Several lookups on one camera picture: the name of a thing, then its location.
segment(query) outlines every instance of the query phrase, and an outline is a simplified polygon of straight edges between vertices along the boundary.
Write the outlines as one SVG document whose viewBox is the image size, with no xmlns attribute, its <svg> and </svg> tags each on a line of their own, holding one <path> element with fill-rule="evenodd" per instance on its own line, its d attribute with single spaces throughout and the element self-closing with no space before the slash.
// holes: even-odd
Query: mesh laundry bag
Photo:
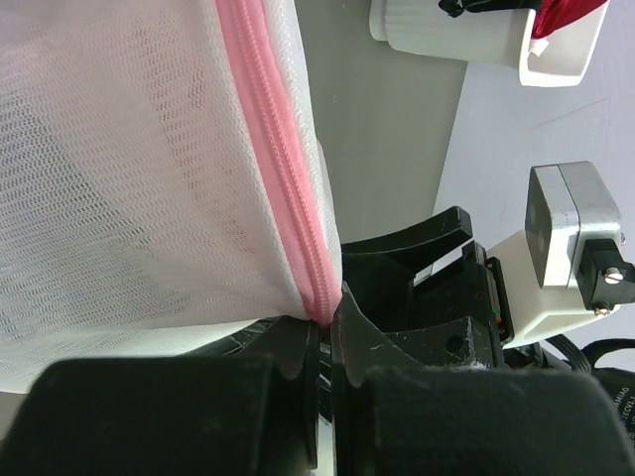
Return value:
<svg viewBox="0 0 635 476">
<path fill-rule="evenodd" d="M 293 0 L 0 0 L 0 390 L 331 320 Z"/>
</svg>

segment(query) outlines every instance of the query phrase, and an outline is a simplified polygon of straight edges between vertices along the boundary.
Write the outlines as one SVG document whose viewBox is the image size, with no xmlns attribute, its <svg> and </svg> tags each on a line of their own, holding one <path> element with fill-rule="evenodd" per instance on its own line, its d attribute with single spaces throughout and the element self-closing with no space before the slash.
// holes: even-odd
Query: red cloth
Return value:
<svg viewBox="0 0 635 476">
<path fill-rule="evenodd" d="M 588 15 L 607 0 L 544 0 L 534 23 L 532 38 L 544 38 L 555 30 Z"/>
</svg>

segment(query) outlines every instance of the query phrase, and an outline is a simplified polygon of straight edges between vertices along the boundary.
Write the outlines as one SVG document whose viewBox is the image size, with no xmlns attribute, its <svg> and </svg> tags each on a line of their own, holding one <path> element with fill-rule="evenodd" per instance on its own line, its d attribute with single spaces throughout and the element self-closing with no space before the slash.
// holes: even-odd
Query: light gray floor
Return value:
<svg viewBox="0 0 635 476">
<path fill-rule="evenodd" d="M 297 0 L 296 7 L 341 240 L 429 218 L 466 63 L 375 42 L 370 0 Z"/>
</svg>

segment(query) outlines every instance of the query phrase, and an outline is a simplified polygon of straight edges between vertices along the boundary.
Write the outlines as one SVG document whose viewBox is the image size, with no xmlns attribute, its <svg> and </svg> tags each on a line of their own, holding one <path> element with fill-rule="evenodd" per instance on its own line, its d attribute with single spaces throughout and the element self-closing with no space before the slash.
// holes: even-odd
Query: zipper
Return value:
<svg viewBox="0 0 635 476">
<path fill-rule="evenodd" d="M 241 61 L 243 76 L 247 76 L 251 90 L 250 97 L 245 97 L 244 84 L 242 95 L 238 87 L 241 104 L 248 109 L 245 100 L 251 99 L 251 108 L 255 109 L 251 112 L 256 113 L 247 121 L 250 135 L 253 138 L 256 132 L 264 134 L 268 142 L 268 153 L 256 151 L 256 155 L 294 281 L 309 317 L 326 326 L 333 319 L 341 289 L 323 240 L 291 101 L 286 91 L 281 94 L 280 88 L 285 86 L 273 61 L 262 3 L 255 0 L 216 3 L 221 25 L 225 9 L 231 9 L 235 40 L 241 52 L 240 59 L 230 54 L 232 72 L 236 76 L 234 66 Z M 240 86 L 242 78 L 235 79 Z"/>
</svg>

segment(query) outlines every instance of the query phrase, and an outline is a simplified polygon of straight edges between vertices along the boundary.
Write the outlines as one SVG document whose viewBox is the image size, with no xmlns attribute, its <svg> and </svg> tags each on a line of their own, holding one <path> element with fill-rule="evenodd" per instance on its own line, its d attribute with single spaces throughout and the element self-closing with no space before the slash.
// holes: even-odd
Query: zipper teeth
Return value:
<svg viewBox="0 0 635 476">
<path fill-rule="evenodd" d="M 316 231 L 314 230 L 311 221 L 307 219 L 310 212 L 308 210 L 305 198 L 300 193 L 298 176 L 294 168 L 291 166 L 291 161 L 288 160 L 291 154 L 289 153 L 287 144 L 283 139 L 284 135 L 281 133 L 282 127 L 280 125 L 280 117 L 278 115 L 278 111 L 276 110 L 275 101 L 272 97 L 270 84 L 267 79 L 267 73 L 262 64 L 262 59 L 258 50 L 258 42 L 256 41 L 255 35 L 253 33 L 251 18 L 249 16 L 249 9 L 246 7 L 245 4 L 246 1 L 254 0 L 240 0 L 239 2 L 236 2 L 238 3 L 240 17 L 244 20 L 244 27 L 238 27 L 239 31 L 241 31 L 244 35 L 240 35 L 239 37 L 246 37 L 248 43 L 248 45 L 245 45 L 245 42 L 241 41 L 241 49 L 247 57 L 253 59 L 253 61 L 247 62 L 247 68 L 249 70 L 249 76 L 252 84 L 257 89 L 262 89 L 263 91 L 265 91 L 265 101 L 262 100 L 260 94 L 256 94 L 258 107 L 262 113 L 261 116 L 263 117 L 264 123 L 266 125 L 267 135 L 269 136 L 271 144 L 273 146 L 278 175 L 282 179 L 282 182 L 285 184 L 285 198 L 287 199 L 287 204 L 290 211 L 292 212 L 291 215 L 293 218 L 294 226 L 303 242 L 311 245 L 307 246 L 308 252 L 304 252 L 304 247 L 302 247 L 302 250 L 303 254 L 305 255 L 305 259 L 310 266 L 310 280 L 315 286 L 315 306 L 317 308 L 317 316 L 315 316 L 315 318 L 318 322 L 325 323 L 326 321 L 328 321 L 327 314 L 329 313 L 326 284 L 327 277 L 325 275 L 324 266 L 319 257 L 319 253 L 316 251 L 319 246 L 319 241 L 316 237 Z M 280 148 L 278 147 L 279 143 L 282 145 L 282 150 L 280 150 Z M 298 210 L 296 200 L 300 203 L 300 210 Z"/>
</svg>

